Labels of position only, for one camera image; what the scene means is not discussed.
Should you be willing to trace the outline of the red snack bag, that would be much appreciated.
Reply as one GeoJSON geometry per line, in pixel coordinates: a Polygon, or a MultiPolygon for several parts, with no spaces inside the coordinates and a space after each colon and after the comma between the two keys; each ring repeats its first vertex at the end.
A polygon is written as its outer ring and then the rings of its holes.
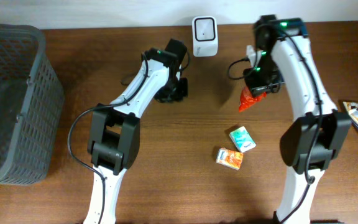
{"type": "Polygon", "coordinates": [[[250,90],[245,86],[240,95],[239,99],[239,112],[249,109],[252,105],[260,102],[267,96],[266,92],[263,92],[261,95],[253,97],[250,90]]]}

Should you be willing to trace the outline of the green tissue pack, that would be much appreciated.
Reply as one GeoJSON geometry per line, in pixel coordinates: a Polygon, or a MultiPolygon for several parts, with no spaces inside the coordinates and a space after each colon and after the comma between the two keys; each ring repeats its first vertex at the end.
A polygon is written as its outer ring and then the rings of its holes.
{"type": "Polygon", "coordinates": [[[256,147],[256,143],[244,126],[231,131],[229,137],[241,153],[245,153],[256,147]]]}

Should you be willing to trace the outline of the orange tissue pack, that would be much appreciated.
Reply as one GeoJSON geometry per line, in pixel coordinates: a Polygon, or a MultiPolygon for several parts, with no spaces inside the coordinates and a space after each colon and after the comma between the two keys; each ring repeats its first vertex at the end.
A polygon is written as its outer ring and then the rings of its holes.
{"type": "Polygon", "coordinates": [[[223,147],[218,151],[216,163],[234,170],[239,170],[242,165],[243,157],[243,153],[232,151],[223,147]]]}

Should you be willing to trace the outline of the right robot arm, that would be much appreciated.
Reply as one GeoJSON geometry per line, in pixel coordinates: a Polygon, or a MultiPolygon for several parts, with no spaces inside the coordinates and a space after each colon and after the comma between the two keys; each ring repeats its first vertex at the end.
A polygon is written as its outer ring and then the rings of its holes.
{"type": "Polygon", "coordinates": [[[320,179],[346,139],[351,119],[327,94],[311,53],[309,33],[300,18],[264,15],[253,26],[255,44],[247,48],[251,67],[243,79],[253,97],[287,89],[293,123],[280,138],[287,167],[283,197],[274,223],[310,223],[320,179]]]}

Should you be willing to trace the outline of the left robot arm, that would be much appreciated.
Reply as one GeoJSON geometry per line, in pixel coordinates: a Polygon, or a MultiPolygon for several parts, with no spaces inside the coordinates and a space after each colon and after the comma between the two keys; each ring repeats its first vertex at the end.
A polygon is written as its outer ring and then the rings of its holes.
{"type": "Polygon", "coordinates": [[[185,44],[170,39],[161,50],[142,54],[142,64],[127,88],[109,105],[92,112],[88,153],[91,155],[93,189],[85,223],[115,223],[119,189],[140,149],[140,119],[152,100],[183,101],[188,81],[182,61],[189,56],[185,44]]]}

